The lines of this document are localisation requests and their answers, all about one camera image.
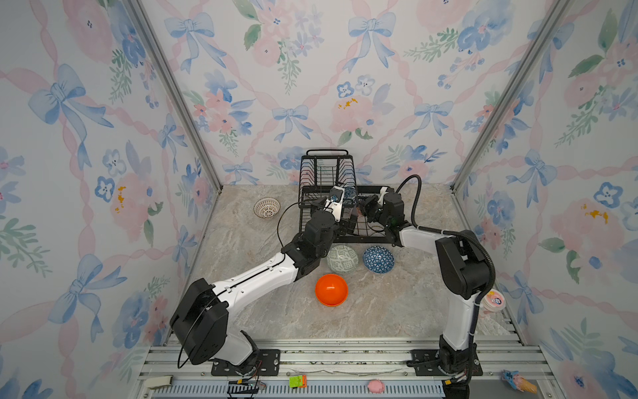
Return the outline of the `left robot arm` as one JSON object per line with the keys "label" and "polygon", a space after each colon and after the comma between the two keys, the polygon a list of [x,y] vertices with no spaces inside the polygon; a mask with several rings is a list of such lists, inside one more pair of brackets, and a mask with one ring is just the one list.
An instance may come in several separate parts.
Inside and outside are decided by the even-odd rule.
{"label": "left robot arm", "polygon": [[180,353],[193,365],[216,360],[242,374],[252,372],[260,350],[246,332],[231,329],[232,321],[252,302],[314,271],[342,233],[342,219],[341,206],[325,206],[268,261],[215,284],[205,279],[192,282],[169,321]]}

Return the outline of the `red patterned bowl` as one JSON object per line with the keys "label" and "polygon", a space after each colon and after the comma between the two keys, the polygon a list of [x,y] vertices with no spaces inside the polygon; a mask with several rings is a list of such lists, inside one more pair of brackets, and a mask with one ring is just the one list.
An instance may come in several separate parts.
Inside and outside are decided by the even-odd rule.
{"label": "red patterned bowl", "polygon": [[359,209],[358,209],[357,207],[353,207],[353,208],[351,209],[350,215],[349,215],[348,220],[347,220],[347,221],[348,221],[348,224],[349,224],[352,228],[357,227],[359,217],[360,217],[360,211],[359,211]]}

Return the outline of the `black wire dish rack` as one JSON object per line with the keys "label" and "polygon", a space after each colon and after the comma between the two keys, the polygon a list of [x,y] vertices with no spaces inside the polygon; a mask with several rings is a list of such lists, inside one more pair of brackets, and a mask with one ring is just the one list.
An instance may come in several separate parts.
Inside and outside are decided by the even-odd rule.
{"label": "black wire dish rack", "polygon": [[301,232],[315,212],[341,212],[337,243],[398,244],[400,231],[410,226],[394,189],[357,183],[347,150],[308,150],[301,158],[298,199]]}

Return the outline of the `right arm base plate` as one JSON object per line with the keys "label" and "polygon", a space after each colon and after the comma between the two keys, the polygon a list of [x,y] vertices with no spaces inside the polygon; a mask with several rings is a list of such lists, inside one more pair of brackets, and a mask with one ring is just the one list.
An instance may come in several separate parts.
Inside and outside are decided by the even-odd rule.
{"label": "right arm base plate", "polygon": [[415,369],[418,377],[457,377],[465,375],[471,368],[473,376],[483,376],[483,369],[475,354],[470,360],[470,351],[441,352],[438,349],[410,350],[411,359],[407,367]]}

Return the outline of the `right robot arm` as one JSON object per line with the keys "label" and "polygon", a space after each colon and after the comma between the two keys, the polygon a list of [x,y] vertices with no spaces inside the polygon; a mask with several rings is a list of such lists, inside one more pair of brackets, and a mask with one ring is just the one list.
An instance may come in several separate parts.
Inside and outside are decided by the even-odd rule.
{"label": "right robot arm", "polygon": [[415,370],[437,370],[452,382],[469,383],[476,366],[475,334],[480,305],[493,288],[495,267],[476,236],[468,231],[435,229],[405,217],[401,194],[383,188],[358,201],[368,222],[382,227],[385,239],[396,247],[420,249],[439,261],[440,275],[449,292],[449,311],[435,355],[415,355],[406,363]]}

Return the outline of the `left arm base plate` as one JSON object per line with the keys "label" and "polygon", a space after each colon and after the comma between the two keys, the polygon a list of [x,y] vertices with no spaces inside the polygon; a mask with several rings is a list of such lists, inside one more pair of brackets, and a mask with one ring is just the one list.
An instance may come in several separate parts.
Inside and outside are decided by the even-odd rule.
{"label": "left arm base plate", "polygon": [[211,375],[213,377],[277,377],[280,370],[281,351],[279,349],[258,349],[242,364],[214,359]]}

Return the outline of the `blue floral bowl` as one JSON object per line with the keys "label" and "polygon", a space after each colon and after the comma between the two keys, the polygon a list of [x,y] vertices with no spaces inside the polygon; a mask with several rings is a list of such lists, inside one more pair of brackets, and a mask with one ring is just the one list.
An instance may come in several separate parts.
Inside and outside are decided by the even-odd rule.
{"label": "blue floral bowl", "polygon": [[357,205],[357,187],[356,186],[344,186],[344,194],[342,203],[346,207],[354,207]]}

